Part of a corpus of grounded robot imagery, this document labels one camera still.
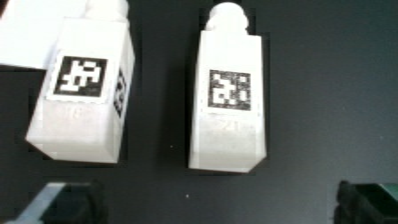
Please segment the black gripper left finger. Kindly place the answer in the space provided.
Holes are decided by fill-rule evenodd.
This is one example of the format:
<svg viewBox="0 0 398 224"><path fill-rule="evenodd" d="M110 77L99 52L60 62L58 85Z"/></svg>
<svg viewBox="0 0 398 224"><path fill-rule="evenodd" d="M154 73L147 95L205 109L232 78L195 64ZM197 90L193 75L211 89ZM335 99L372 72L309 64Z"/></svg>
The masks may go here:
<svg viewBox="0 0 398 224"><path fill-rule="evenodd" d="M49 182L6 224L108 224L102 184Z"/></svg>

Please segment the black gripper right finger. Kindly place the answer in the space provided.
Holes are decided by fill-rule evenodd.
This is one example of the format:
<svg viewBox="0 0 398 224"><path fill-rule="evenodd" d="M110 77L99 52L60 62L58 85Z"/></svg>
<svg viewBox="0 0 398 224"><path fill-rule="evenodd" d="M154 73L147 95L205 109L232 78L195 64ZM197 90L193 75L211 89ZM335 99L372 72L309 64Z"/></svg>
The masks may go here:
<svg viewBox="0 0 398 224"><path fill-rule="evenodd" d="M398 183L339 183L333 224L398 224Z"/></svg>

